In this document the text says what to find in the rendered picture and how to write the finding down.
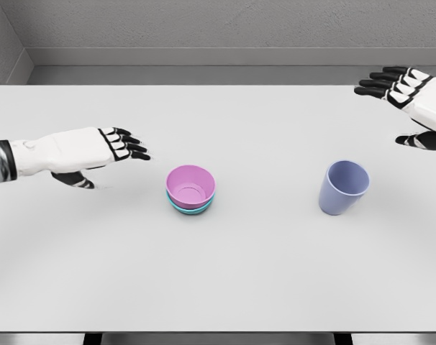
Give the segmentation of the teal bowl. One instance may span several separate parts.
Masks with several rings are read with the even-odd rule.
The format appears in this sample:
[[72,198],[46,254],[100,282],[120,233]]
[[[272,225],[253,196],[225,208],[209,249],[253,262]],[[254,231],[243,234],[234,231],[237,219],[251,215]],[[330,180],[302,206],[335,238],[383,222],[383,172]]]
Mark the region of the teal bowl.
[[194,208],[194,209],[186,209],[186,208],[181,208],[179,206],[177,206],[172,198],[170,197],[170,195],[168,194],[168,192],[165,193],[169,203],[172,205],[172,207],[174,207],[177,211],[179,211],[182,214],[186,214],[186,215],[198,215],[200,213],[205,212],[205,210],[208,209],[208,207],[210,207],[210,205],[212,204],[212,202],[214,201],[214,196],[211,197],[211,199],[204,204],[203,206],[199,207],[199,208]]

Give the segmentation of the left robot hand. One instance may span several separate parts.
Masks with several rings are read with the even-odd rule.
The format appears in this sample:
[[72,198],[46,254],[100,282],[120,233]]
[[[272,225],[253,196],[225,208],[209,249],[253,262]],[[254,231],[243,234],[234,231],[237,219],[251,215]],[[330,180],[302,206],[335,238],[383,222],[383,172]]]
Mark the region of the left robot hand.
[[126,129],[87,127],[51,136],[56,151],[47,168],[57,181],[75,188],[93,190],[95,184],[83,170],[95,170],[123,160],[151,160],[143,143]]

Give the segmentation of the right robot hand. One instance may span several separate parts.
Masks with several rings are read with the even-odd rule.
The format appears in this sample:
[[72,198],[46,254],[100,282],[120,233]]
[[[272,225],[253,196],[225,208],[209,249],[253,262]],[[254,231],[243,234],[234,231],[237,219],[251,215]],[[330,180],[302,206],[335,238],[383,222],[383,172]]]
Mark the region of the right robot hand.
[[412,67],[388,66],[360,80],[354,93],[385,101],[426,129],[418,134],[400,135],[395,143],[436,151],[436,76]]

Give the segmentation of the pink bowl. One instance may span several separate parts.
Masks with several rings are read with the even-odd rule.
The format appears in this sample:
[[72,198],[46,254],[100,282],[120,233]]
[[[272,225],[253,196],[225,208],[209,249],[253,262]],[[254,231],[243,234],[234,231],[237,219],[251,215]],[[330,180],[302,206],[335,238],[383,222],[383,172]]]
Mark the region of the pink bowl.
[[167,174],[165,189],[176,206],[193,210],[205,206],[214,197],[216,181],[202,167],[181,165]]

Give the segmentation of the lavender blue cup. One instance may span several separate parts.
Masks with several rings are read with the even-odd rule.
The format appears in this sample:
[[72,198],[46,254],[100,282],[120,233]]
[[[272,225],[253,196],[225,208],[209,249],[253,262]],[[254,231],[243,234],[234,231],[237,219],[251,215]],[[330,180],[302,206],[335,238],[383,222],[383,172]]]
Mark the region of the lavender blue cup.
[[328,215],[339,216],[357,203],[369,186],[369,174],[361,165],[349,160],[334,162],[322,181],[319,207]]

